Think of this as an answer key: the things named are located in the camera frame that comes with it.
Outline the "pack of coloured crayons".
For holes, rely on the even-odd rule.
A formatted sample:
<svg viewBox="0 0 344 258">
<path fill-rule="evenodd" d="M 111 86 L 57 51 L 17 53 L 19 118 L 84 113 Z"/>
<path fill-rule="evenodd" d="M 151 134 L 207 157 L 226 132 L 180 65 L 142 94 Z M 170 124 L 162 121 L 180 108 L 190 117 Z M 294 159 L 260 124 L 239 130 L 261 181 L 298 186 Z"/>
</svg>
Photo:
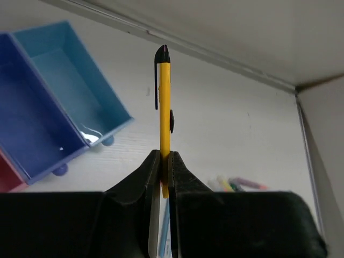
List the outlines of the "pack of coloured crayons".
<svg viewBox="0 0 344 258">
<path fill-rule="evenodd" d="M 245 192 L 247 189 L 266 191 L 269 189 L 261 183 L 242 177 L 224 178 L 218 176 L 215 180 L 208 180 L 207 185 L 215 192 Z"/>
</svg>

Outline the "yellow utility knife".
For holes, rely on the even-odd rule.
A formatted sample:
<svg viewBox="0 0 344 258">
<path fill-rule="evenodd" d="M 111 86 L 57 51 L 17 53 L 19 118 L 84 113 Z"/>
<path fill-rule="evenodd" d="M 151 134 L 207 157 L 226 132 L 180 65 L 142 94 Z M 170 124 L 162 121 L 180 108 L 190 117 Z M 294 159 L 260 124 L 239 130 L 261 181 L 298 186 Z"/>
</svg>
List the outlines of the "yellow utility knife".
<svg viewBox="0 0 344 258">
<path fill-rule="evenodd" d="M 170 135 L 174 130 L 174 116 L 171 101 L 171 63 L 167 45 L 162 45 L 154 56 L 155 109 L 160 120 L 161 188 L 163 198 L 168 198 L 168 159 Z"/>
</svg>

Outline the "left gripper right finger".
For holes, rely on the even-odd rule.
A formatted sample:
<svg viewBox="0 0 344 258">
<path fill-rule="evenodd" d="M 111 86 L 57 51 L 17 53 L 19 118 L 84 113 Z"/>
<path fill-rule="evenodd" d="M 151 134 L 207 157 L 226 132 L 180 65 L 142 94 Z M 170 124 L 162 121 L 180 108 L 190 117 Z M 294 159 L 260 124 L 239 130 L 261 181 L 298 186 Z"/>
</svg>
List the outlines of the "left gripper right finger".
<svg viewBox="0 0 344 258">
<path fill-rule="evenodd" d="M 178 152 L 169 154 L 169 207 L 173 257 L 210 257 L 212 243 L 206 225 L 214 192 L 184 164 Z"/>
</svg>

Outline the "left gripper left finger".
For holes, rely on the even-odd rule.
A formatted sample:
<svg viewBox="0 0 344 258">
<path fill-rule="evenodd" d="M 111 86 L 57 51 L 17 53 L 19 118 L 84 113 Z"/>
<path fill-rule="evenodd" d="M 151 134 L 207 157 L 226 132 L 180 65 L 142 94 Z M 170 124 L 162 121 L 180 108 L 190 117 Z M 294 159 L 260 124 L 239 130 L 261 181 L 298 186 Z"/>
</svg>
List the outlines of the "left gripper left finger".
<svg viewBox="0 0 344 258">
<path fill-rule="evenodd" d="M 156 257 L 160 216 L 160 152 L 106 191 L 104 257 Z"/>
</svg>

